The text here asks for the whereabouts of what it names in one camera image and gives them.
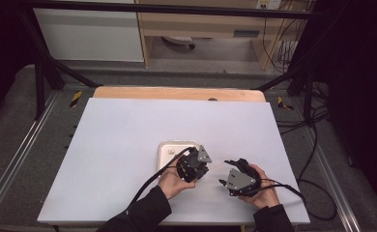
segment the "metal rail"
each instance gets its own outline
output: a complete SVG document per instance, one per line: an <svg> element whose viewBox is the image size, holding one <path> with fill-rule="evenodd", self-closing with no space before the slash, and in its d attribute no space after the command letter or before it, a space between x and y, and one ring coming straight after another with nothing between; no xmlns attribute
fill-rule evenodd
<svg viewBox="0 0 377 232"><path fill-rule="evenodd" d="M304 119L303 116L303 105L301 101L292 99L293 105L297 110L297 113L301 120ZM304 127L305 133L309 139L309 142L313 145L314 142L314 131L309 127ZM341 186L337 178L334 175L334 172L327 161L327 158L321 148L321 145L317 144L317 149L315 152L315 160L318 163L318 167L324 177L324 181L330 191L331 195L333 196L336 206L338 208L339 217L345 227L345 230L348 232L360 232L361 228L358 224L357 218L355 217L354 213L351 210L351 206L349 205L348 200L343 193Z"/></svg>
<svg viewBox="0 0 377 232"><path fill-rule="evenodd" d="M54 91L49 96L49 99L46 102L46 108L43 115L32 125L31 129L26 134L25 138L23 139L22 143L20 144L19 148L14 154L14 157L12 158L10 164L6 168L4 174L2 175L0 179L0 204L5 194L8 192L8 189L11 186L12 182L14 181L14 178L17 172L19 171L20 166L25 161L25 158L28 155L36 138L38 137L38 134L44 126L44 122L49 116L58 95L59 91Z"/></svg>

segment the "wire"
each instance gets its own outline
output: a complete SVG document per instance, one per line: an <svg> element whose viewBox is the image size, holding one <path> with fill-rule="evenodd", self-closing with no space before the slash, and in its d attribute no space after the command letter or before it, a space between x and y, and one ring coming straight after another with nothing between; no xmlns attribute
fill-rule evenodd
<svg viewBox="0 0 377 232"><path fill-rule="evenodd" d="M304 182L304 183L307 183L307 184L310 184L310 185L313 185L314 187L322 190L323 192L325 192L325 194L327 194L327 196L331 199L332 201L332 204L333 204L333 214L329 217L320 217L320 216L317 216L315 214L313 214L310 210L307 210L308 214L313 216L314 218L317 218L317 219L321 219L321 220L332 220L336 217L337 215L337 207L336 207L336 203L334 201L334 198L331 196L331 194L324 188L320 187L319 185L313 183L313 182L310 182L308 180L305 180L303 179L303 175L307 169L307 167L309 166L314 154L315 154L315 151L316 151L316 147L317 147L317 144L318 144L318 132L317 132L317 129L316 129L316 126L315 126L315 123L323 120L324 118L327 118L329 116L329 112L328 112L328 109L325 110L325 111L322 111L320 113L317 114L317 111L326 107L325 105L321 105L317 108L314 109L313 113L312 113L312 116L311 116L311 124L312 124L312 128L314 130L314 145L313 145L313 148L312 148L312 151L311 153L309 154L309 157L308 157L308 160L305 162L305 165L303 167L303 170L300 172L300 175L299 177L296 179L297 181L297 184L300 185L301 182ZM304 121L297 121L297 122L290 122L290 121L277 121L278 123L283 123L283 124L287 124L287 125L278 125L279 128L281 127L284 127L284 128L291 128L290 130L287 130L285 132L282 132L281 135L287 133L287 132L290 132L290 131L293 131L293 130L296 130L296 129L299 129L301 127L304 127L306 126L306 123L308 122L308 120L304 120Z"/></svg>
<svg viewBox="0 0 377 232"><path fill-rule="evenodd" d="M318 186L317 184L311 182L311 181L308 181L308 180L305 180L305 179L298 179L297 180L297 183L300 185L300 182L305 182L307 184L310 184L312 186L315 186L317 187L318 189L322 190L325 194L327 194L327 196L331 199L331 202L333 204L333 214L329 217L320 217L320 216L317 216L315 214L313 214L311 211L309 210L306 210L308 212L309 215L313 216L314 218L317 218L317 219L320 219L320 220L332 220L336 217L336 214L337 214L337 206L336 206L336 203L335 203L335 200L334 198L331 196L331 194L324 188Z"/></svg>
<svg viewBox="0 0 377 232"><path fill-rule="evenodd" d="M144 189L146 189L146 187L148 187L150 184L152 184L152 182L154 180L156 180L157 177L159 175L161 175L165 171L165 169L167 169L170 166L171 163L173 163L173 161L175 161L176 159L178 159L184 152L186 152L188 150L191 150L191 149L193 149L193 148L192 147L187 147L186 149L184 149L183 151L181 151L170 162L168 162L162 169L160 169L155 175L153 175L149 180L147 180L146 183L143 184L143 186L140 188L140 190L134 196L133 200L131 201L131 203L129 204L128 207L130 207L131 204L133 204L134 202L136 202L138 200L138 198L140 197L141 193L143 193Z"/></svg>
<svg viewBox="0 0 377 232"><path fill-rule="evenodd" d="M277 72L281 73L281 70L279 70L280 67L278 67L278 66L273 62L273 59L271 58L271 56L270 56L270 54L268 53L267 48L266 48L266 46L265 46L265 34L266 34L266 28L267 28L267 18L264 17L263 48L264 48L264 51L265 51L265 53L266 53L268 59L270 60L270 63L273 65L274 69L275 69Z"/></svg>
<svg viewBox="0 0 377 232"><path fill-rule="evenodd" d="M285 5L287 5L287 3L290 2L290 1L284 1L284 4L282 4L282 6L279 6L279 10L281 10L283 7L285 7Z"/></svg>
<svg viewBox="0 0 377 232"><path fill-rule="evenodd" d="M281 35L279 36L279 39L280 39L280 40L281 40L281 38L284 36L284 34L285 34L285 32L288 30L288 28L289 28L292 24L294 24L294 22L295 22L296 32L297 32L297 33L296 33L295 41L294 41L294 42L282 42L282 43L281 43L281 47L280 47L280 50L281 50L281 51L278 52L278 59L277 59L277 61L278 61L278 62L281 62L282 67L283 67L282 71L283 71L284 73L285 73L284 63L285 63L285 62L286 62L286 63L291 62L291 59L290 59L291 53L293 53L293 51L294 51L295 48L297 47L297 44L298 44L297 40L298 40L298 38L299 38L300 35L301 35L301 31L302 31L303 26L304 26L305 23L306 23L306 20L302 20L302 19L298 19L298 21L297 21L297 19L292 20L292 21L291 21L291 22L285 27L285 29L282 31ZM284 43L288 44L288 48L286 48L286 46L285 46L285 48L284 48L285 52L282 53L282 47L283 47L283 44L284 44Z"/></svg>
<svg viewBox="0 0 377 232"><path fill-rule="evenodd" d="M338 13L338 15L335 17L334 21L331 23L331 25L325 30L325 32L318 38L318 40L315 41L315 43L309 48L309 50L305 53L305 55L300 59L298 60L294 67L300 65L302 63L302 61L304 59L308 59L307 57L309 57L310 55L312 55L311 53L315 53L314 52L314 47L317 46L318 44L320 44L322 42L322 40L324 40L324 38L326 36L328 36L328 34L330 33L330 31L333 29L333 27L335 26L336 22L339 20L339 18L341 17L342 13L345 11L345 9L347 8L349 2L351 0L346 0L345 1L345 5L341 8L340 12Z"/></svg>
<svg viewBox="0 0 377 232"><path fill-rule="evenodd" d="M317 107L317 108L313 111L313 113L312 113L312 119L313 119L313 120L312 120L312 129L314 130L314 137L315 137L315 138L314 138L314 146L313 146L313 148L312 148L312 152L309 154L308 160L306 161L305 166L304 166L303 170L301 171L300 175L298 176L297 180L299 180L299 179L301 179L301 178L303 177L303 175L304 175L306 169L307 169L308 166L309 166L309 163L311 162L311 160L312 160L312 158L313 158L313 156L314 156L314 154L315 154L315 150L316 150L316 147L317 147L317 144L318 144L318 132L317 132L317 129L316 129L316 126L315 126L315 121L314 121L314 119L315 119L315 114L316 114L317 110L320 109L320 108L323 108L323 107L325 107L325 105L322 105L322 106L320 106L320 107Z"/></svg>
<svg viewBox="0 0 377 232"><path fill-rule="evenodd" d="M270 186L265 186L265 187L258 188L258 189L253 189L253 190L250 190L250 191L244 191L244 192L242 192L242 194L244 194L244 195L249 195L249 194L254 195L254 194L256 194L256 193L258 193L259 191L262 191L262 190L273 189L273 188L276 188L276 187L284 187L284 188L286 188L286 189L292 191L294 194L298 195L298 196L303 200L304 204L306 204L306 198L305 198L305 196L303 196L302 193L300 193L300 192L297 191L296 189L292 188L291 186L289 186L289 185L284 185L284 184L282 184L282 183L280 183L280 182L278 182L278 181L271 180L271 179L259 179L259 180L272 181L272 182L275 182L275 183L277 183L277 184L275 184L275 185L270 185Z"/></svg>
<svg viewBox="0 0 377 232"><path fill-rule="evenodd" d="M285 32L287 32L287 30L290 28L290 26L296 22L297 19L294 19L292 20L286 27L285 29L282 31L281 35L279 36L279 41L281 40L281 38L284 36ZM289 50L286 49L286 46L284 46L284 44L286 44L286 42L281 42L281 46L279 47L279 50L278 50L278 54L277 54L277 61L281 64L281 67L282 67L282 73L285 73L285 63L289 62L289 58L285 60L285 56L287 53L289 53Z"/></svg>

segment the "person's arm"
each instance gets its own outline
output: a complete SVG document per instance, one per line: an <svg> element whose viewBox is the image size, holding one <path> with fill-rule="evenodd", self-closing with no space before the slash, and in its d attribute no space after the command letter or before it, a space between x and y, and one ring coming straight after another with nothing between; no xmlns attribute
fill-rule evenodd
<svg viewBox="0 0 377 232"><path fill-rule="evenodd" d="M158 224L171 214L167 198L159 186L152 188L121 214L106 222L97 232L155 231Z"/></svg>
<svg viewBox="0 0 377 232"><path fill-rule="evenodd" d="M250 164L261 179L269 179L265 172L257 165ZM261 187L273 185L270 181L263 180ZM260 209L254 214L255 228L258 232L293 232L294 228L285 213L284 207L279 203L275 188L268 188L254 196L240 196L239 199L254 205Z"/></svg>
<svg viewBox="0 0 377 232"><path fill-rule="evenodd" d="M193 189L195 181L183 181L175 168L178 159L167 168L156 187L121 214L107 221L97 232L151 232L171 214L168 200L184 189Z"/></svg>

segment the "white cabinet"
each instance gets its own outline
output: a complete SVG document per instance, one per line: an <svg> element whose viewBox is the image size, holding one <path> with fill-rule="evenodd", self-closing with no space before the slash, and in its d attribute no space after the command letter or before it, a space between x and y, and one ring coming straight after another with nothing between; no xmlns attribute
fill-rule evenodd
<svg viewBox="0 0 377 232"><path fill-rule="evenodd" d="M56 59L143 62L136 13L34 10L49 51Z"/></svg>

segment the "white tabletop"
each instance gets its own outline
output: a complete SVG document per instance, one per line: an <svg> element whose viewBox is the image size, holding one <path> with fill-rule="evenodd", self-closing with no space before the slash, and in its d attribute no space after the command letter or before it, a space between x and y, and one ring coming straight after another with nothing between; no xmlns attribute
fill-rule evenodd
<svg viewBox="0 0 377 232"><path fill-rule="evenodd" d="M173 213L162 224L254 223L256 209L218 182L233 167L224 160L244 158L298 189L268 103L90 99L38 221L99 223L116 216L156 172L159 144L175 139L203 144L213 163L195 189L170 200ZM292 223L309 223L297 195L276 191Z"/></svg>

